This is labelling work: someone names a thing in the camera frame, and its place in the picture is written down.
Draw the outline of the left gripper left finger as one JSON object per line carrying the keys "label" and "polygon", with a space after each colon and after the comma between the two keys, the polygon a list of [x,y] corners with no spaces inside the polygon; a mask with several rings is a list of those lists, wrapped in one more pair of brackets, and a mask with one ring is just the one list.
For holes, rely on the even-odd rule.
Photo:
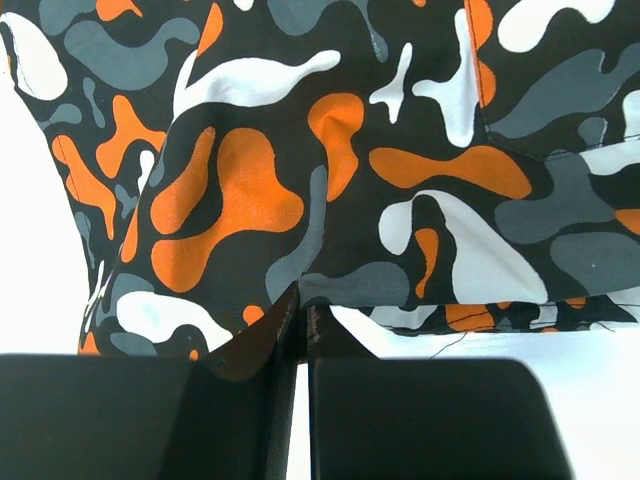
{"label": "left gripper left finger", "polygon": [[200,360],[5,355],[5,479],[281,479],[299,293]]}

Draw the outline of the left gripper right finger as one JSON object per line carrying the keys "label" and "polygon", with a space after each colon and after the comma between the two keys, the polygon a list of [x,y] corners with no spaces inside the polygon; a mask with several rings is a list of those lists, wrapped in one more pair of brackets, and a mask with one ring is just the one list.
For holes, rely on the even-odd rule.
{"label": "left gripper right finger", "polygon": [[315,479],[568,479],[547,397],[522,363],[381,359],[330,309],[306,312]]}

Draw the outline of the orange black camouflage shorts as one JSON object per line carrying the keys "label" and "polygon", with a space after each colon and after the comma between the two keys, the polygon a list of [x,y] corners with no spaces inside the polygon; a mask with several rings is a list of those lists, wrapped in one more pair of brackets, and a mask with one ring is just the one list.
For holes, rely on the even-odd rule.
{"label": "orange black camouflage shorts", "polygon": [[639,320],[635,1],[5,1],[90,296],[196,360],[272,311],[397,335]]}

